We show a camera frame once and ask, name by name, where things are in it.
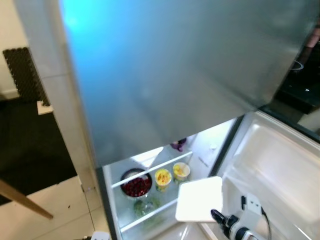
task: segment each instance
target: refrigerator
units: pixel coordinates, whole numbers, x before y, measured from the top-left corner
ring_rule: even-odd
[[[239,211],[241,196],[257,196],[268,215],[273,240],[320,237],[319,139],[312,140],[263,111],[249,112],[191,135],[182,151],[169,144],[140,156],[97,169],[112,239],[227,239],[217,223],[177,222],[181,182],[173,179],[161,192],[155,178],[159,169],[168,170],[174,178],[176,163],[190,167],[186,181],[222,177],[225,215]],[[150,174],[152,178],[146,197],[131,199],[121,189],[128,182],[121,180],[122,175],[132,168],[143,170],[137,177]],[[144,202],[147,210],[139,212],[137,202]],[[201,204],[201,199],[196,200],[194,208]],[[260,234],[268,239],[266,229],[265,225]]]
[[[278,239],[319,238],[319,142],[256,111],[316,25],[319,1],[15,5],[64,140],[85,136],[81,146],[66,145],[83,160],[77,173],[92,160],[113,240],[218,236],[214,224],[175,220],[177,163],[188,166],[186,181],[222,177],[223,201],[257,195]],[[171,175],[167,185],[157,186],[159,170]],[[128,197],[125,185],[144,176],[147,192],[129,189]]]

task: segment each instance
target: yellow cup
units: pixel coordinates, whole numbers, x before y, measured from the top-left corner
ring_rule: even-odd
[[[155,172],[154,177],[155,189],[162,193],[165,192],[172,179],[171,173],[167,169],[161,168]]]
[[[184,162],[177,162],[173,165],[173,181],[177,184],[187,181],[190,174],[190,167]]]

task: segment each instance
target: glass shelf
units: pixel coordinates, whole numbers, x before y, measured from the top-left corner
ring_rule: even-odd
[[[164,211],[150,217],[148,221],[144,221],[125,232],[122,232],[123,240],[144,239],[151,240],[155,236],[163,233],[166,229],[177,223],[175,218],[176,204],[166,208]]]
[[[166,206],[168,203],[172,203],[174,200],[178,198],[178,192],[179,192],[179,185],[174,182],[173,179],[173,166],[177,161],[171,162],[169,164],[166,164],[163,168],[169,170],[172,174],[172,180],[166,189],[165,192],[159,192],[156,190],[156,180],[155,180],[155,173],[157,169],[152,170],[149,172],[149,174],[152,177],[152,187],[150,191],[148,192],[147,196],[144,197],[142,200],[143,202],[152,202],[154,206],[156,206],[154,212],[157,212],[157,208],[162,208],[163,206]],[[178,160],[178,162],[189,162],[189,157],[183,157]],[[123,228],[126,230],[128,228],[134,227],[135,225],[140,224],[142,218],[145,219],[145,216],[138,215],[135,212],[134,205],[136,203],[136,200],[129,199],[121,190],[121,188],[115,187],[113,189],[114,194],[114,201],[115,201],[115,208],[116,208],[116,215],[118,220],[118,225],[120,230],[123,232]]]
[[[111,187],[116,188],[124,184],[125,182],[128,182],[146,173],[152,172],[155,169],[158,169],[161,167],[165,168],[166,164],[179,161],[180,158],[184,158],[192,154],[192,152],[186,146],[183,148],[182,152],[176,149],[173,149],[170,145],[164,146],[160,152],[158,152],[157,149],[153,150],[155,151],[156,155],[154,155],[153,157],[150,157],[150,155],[147,156],[145,161],[143,161],[141,157],[138,161],[137,158],[135,158],[136,156],[134,156],[134,157],[130,157],[130,158],[112,163],[110,165]],[[122,175],[126,171],[133,168],[143,169],[145,170],[145,172],[141,172],[139,173],[139,175],[135,175],[135,176],[132,176],[132,178],[128,178],[127,180],[121,181]]]

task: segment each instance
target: refrigerator door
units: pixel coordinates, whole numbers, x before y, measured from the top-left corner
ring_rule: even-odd
[[[216,126],[273,97],[318,0],[60,0],[97,167]]]
[[[320,145],[262,112],[248,113],[218,171],[223,210],[241,210],[256,195],[272,239],[320,239]]]

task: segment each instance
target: white wall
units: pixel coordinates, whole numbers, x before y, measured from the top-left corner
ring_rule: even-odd
[[[18,96],[2,51],[26,46],[28,41],[13,0],[0,0],[0,99]]]

